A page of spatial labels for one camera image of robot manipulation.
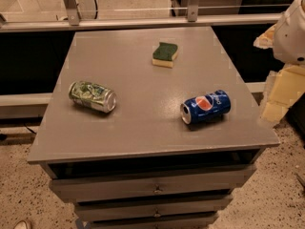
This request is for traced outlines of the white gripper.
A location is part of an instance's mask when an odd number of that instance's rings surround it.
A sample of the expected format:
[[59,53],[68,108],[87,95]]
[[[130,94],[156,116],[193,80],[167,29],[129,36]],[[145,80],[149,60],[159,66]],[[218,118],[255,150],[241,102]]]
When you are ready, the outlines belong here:
[[273,48],[277,60],[290,63],[278,73],[270,71],[260,104],[260,118],[266,123],[279,123],[305,94],[305,67],[297,66],[305,64],[305,0],[294,0],[276,25],[255,39],[254,46]]

